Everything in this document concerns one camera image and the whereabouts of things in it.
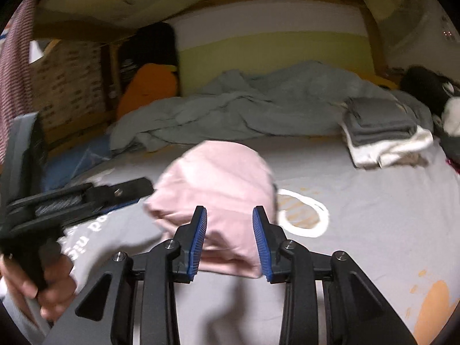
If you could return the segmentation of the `person's left hand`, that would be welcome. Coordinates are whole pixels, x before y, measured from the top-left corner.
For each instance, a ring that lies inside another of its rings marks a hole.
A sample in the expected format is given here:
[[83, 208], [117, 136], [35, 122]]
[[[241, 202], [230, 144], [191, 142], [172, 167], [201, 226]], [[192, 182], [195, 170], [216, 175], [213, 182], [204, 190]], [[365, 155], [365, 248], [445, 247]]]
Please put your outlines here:
[[71, 276], [73, 263], [68, 256], [59, 258], [45, 268], [47, 289], [39, 291], [30, 277], [12, 258], [1, 255], [1, 275], [5, 278], [8, 294], [15, 306], [33, 319], [26, 299], [36, 299], [42, 318], [56, 322], [76, 296], [76, 281]]

